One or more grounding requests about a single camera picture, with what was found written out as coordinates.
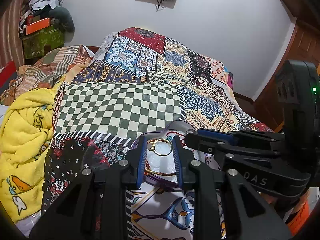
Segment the person's right hand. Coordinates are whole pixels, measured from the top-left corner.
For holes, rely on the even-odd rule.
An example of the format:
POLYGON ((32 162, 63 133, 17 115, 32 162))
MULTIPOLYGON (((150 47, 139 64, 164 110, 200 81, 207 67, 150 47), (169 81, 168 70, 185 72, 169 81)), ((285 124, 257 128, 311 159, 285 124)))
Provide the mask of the person's right hand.
POLYGON ((260 195, 270 205, 275 205, 276 202, 279 200, 278 197, 273 197, 265 193, 261 193, 260 195))

